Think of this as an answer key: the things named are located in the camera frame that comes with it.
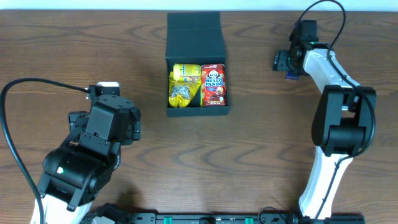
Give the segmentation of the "blue Eclipse mint tin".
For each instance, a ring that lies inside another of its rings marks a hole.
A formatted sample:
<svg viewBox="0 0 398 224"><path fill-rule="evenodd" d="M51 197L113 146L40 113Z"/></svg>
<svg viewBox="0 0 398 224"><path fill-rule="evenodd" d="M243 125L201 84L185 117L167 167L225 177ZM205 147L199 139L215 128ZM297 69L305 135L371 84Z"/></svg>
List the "blue Eclipse mint tin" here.
<svg viewBox="0 0 398 224"><path fill-rule="evenodd" d="M285 78L288 79L288 80L298 80L299 76L295 75L292 72L287 72Z"/></svg>

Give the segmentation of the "yellow snack pouch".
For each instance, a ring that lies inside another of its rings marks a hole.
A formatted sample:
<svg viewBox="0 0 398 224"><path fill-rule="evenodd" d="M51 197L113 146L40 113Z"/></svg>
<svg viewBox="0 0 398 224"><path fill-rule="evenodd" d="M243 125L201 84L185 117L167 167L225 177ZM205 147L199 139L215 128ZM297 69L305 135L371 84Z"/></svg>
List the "yellow snack pouch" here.
<svg viewBox="0 0 398 224"><path fill-rule="evenodd" d="M185 108L193 100L201 86L200 76L180 77L174 79L174 73L169 75L169 105L173 108Z"/></svg>

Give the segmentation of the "yellow candy canister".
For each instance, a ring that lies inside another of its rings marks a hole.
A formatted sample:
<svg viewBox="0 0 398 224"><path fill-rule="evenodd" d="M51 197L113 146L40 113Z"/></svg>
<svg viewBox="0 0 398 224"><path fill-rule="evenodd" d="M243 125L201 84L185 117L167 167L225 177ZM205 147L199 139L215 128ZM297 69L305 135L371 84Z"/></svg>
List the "yellow candy canister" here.
<svg viewBox="0 0 398 224"><path fill-rule="evenodd" d="M172 78L176 81L197 82L201 80L201 67L195 64L179 64L173 66Z"/></svg>

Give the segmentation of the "red Hello Panda box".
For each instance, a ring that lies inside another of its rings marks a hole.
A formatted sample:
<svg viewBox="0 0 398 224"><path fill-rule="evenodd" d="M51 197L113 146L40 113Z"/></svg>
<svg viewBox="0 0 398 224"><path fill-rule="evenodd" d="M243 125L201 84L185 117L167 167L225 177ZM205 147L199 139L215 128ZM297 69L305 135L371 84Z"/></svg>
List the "red Hello Panda box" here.
<svg viewBox="0 0 398 224"><path fill-rule="evenodd" d="M224 64L201 66L201 105L202 107L227 105Z"/></svg>

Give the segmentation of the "black gift box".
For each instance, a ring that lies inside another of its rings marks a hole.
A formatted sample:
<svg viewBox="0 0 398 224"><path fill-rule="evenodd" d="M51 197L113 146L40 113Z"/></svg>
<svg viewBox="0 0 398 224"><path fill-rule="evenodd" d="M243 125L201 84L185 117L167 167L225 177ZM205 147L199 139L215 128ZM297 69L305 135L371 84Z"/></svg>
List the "black gift box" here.
<svg viewBox="0 0 398 224"><path fill-rule="evenodd" d="M165 61L167 117L220 116L229 113L228 76L226 76L226 106L200 106L200 90L185 108L173 108L168 101L169 74L176 63L197 65L222 63L225 65L225 70L227 69L220 12L168 13Z"/></svg>

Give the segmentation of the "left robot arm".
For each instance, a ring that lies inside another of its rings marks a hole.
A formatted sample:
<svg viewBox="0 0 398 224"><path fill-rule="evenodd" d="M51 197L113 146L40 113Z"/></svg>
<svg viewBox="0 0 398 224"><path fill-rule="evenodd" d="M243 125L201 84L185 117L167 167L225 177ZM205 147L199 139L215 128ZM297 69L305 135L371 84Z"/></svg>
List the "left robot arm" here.
<svg viewBox="0 0 398 224"><path fill-rule="evenodd" d="M121 147L140 139L140 117L118 95L95 96L89 111L69 113L69 135L43 161L31 222L80 223L120 166Z"/></svg>

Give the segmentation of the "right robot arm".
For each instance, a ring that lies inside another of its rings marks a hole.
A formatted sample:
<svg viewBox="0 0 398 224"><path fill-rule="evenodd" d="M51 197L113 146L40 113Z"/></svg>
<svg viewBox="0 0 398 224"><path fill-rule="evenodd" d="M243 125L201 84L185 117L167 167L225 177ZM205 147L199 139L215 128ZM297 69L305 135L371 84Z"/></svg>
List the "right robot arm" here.
<svg viewBox="0 0 398 224"><path fill-rule="evenodd" d="M329 44L319 41L315 20L297 21L289 40L288 50L275 53L272 69L310 76L322 94L311 130L315 161L298 205L304 220L326 223L346 168L373 140L376 92L345 72Z"/></svg>

